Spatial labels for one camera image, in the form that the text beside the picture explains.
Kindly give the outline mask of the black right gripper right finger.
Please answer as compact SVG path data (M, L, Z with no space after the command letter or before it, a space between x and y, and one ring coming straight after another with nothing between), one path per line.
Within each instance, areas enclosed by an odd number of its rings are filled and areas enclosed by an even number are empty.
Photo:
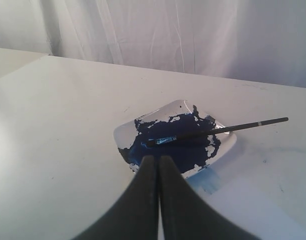
M188 185L169 156L158 161L166 240L244 240L246 232L207 205Z

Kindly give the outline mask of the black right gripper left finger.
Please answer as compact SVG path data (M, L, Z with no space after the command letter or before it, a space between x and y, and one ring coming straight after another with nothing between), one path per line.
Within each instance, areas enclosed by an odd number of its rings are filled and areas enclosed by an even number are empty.
M158 170L147 155L113 206L75 240L156 240L159 228Z

